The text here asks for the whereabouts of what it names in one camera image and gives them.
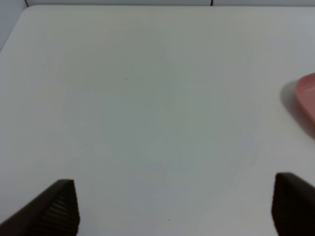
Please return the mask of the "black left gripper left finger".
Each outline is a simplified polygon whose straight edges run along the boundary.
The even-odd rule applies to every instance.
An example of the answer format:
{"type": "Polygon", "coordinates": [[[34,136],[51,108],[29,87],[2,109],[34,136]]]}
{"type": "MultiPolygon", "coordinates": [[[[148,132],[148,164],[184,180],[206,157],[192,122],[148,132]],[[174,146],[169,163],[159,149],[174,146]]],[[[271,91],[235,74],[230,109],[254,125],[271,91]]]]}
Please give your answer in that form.
{"type": "Polygon", "coordinates": [[[2,236],[76,236],[80,213],[75,183],[60,179],[0,224],[2,236]]]}

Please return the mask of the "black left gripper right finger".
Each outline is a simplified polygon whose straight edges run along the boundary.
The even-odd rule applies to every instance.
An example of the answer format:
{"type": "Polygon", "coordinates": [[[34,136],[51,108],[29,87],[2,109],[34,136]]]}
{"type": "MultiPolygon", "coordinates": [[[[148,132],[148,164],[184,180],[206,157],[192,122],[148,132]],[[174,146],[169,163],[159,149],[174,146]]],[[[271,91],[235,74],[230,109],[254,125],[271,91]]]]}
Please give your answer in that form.
{"type": "Polygon", "coordinates": [[[315,234],[315,187],[293,173],[277,173],[271,214],[280,236],[315,234]]]}

